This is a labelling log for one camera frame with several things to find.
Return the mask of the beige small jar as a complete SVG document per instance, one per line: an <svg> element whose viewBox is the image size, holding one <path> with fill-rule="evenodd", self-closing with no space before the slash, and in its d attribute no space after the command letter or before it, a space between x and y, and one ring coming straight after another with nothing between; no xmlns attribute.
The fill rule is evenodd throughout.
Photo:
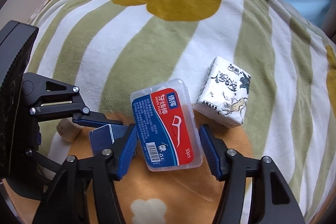
<svg viewBox="0 0 336 224"><path fill-rule="evenodd" d="M73 123L71 119L65 118L60 120L56 126L56 131L65 141L72 143L82 128L82 126Z"/></svg>

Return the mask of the white patterned tissue pack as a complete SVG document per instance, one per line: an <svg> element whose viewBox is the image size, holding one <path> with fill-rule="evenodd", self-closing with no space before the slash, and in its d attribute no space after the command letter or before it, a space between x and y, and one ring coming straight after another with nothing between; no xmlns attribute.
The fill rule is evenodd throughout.
<svg viewBox="0 0 336 224"><path fill-rule="evenodd" d="M241 126L250 84L249 73L217 56L210 65L193 109L228 128Z"/></svg>

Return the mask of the striped flower blanket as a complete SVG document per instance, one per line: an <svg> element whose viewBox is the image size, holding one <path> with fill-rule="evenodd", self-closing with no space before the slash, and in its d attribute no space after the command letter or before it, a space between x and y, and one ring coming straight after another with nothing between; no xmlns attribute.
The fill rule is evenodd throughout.
<svg viewBox="0 0 336 224"><path fill-rule="evenodd" d="M244 122L195 114L228 147L270 156L306 223L335 196L335 44L281 0L46 0L28 72L74 84L126 124L133 92L182 80L194 102L215 57L251 75Z"/></svg>

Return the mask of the small blue box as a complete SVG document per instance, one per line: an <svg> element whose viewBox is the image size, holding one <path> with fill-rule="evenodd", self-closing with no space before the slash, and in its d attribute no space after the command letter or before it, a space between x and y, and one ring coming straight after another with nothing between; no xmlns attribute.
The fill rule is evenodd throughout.
<svg viewBox="0 0 336 224"><path fill-rule="evenodd" d="M93 155L110 148L115 140L122 138L128 130L126 125L106 124L89 132L89 141Z"/></svg>

